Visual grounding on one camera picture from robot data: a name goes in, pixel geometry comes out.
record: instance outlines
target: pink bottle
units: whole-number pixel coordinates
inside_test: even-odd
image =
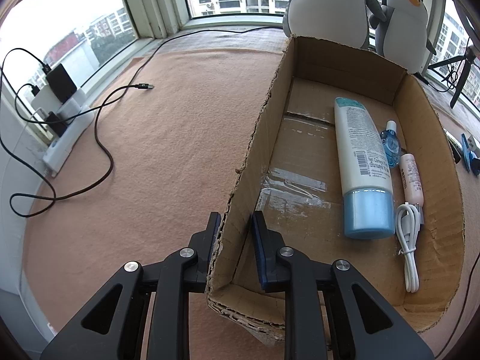
[[[415,157],[404,154],[400,157],[400,174],[402,175],[405,201],[423,207],[423,190]]]

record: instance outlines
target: penguin white belly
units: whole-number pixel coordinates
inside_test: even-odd
[[[291,0],[292,34],[360,48],[367,36],[365,0]]]
[[[415,17],[395,9],[383,41],[385,58],[404,67],[410,74],[416,73],[422,66],[426,44],[425,26],[419,25]]]

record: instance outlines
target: stuffed penguin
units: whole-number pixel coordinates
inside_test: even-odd
[[[283,16],[285,35],[327,39],[351,47],[368,48],[367,6],[384,21],[377,0],[290,0]]]
[[[428,13],[422,0],[382,0],[386,21],[370,15],[375,29],[377,54],[417,73],[422,66],[425,47],[437,55],[427,38]]]

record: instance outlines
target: orange beak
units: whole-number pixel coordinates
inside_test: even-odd
[[[419,7],[421,5],[420,0],[409,0],[414,6]]]

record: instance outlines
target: metal screw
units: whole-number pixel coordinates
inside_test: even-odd
[[[293,255],[293,249],[289,246],[281,247],[280,254],[285,257],[290,257]]]
[[[348,261],[345,261],[344,259],[339,259],[336,263],[335,266],[337,269],[340,271],[348,271],[350,269],[350,263]]]
[[[138,269],[138,262],[136,261],[129,261],[123,266],[123,269],[125,269],[127,272],[133,272]]]
[[[195,253],[195,250],[193,250],[191,247],[184,247],[182,250],[180,250],[180,256],[182,257],[191,257]]]

